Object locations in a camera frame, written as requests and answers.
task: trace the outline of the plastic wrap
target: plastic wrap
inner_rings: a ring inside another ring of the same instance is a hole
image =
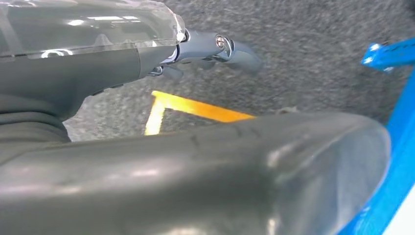
[[[3,0],[0,29],[3,61],[174,46],[184,38],[182,18],[151,0]]]

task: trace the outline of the yellow floor marking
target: yellow floor marking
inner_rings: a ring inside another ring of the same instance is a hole
[[[148,117],[147,124],[145,125],[146,136],[157,135],[160,133],[161,123],[163,122],[164,104],[160,100],[154,100],[153,107],[151,108],[150,116]]]
[[[252,115],[159,91],[153,91],[152,95],[155,96],[155,100],[145,127],[146,135],[156,135],[160,132],[163,114],[166,108],[219,122],[234,122],[255,118],[255,116]]]

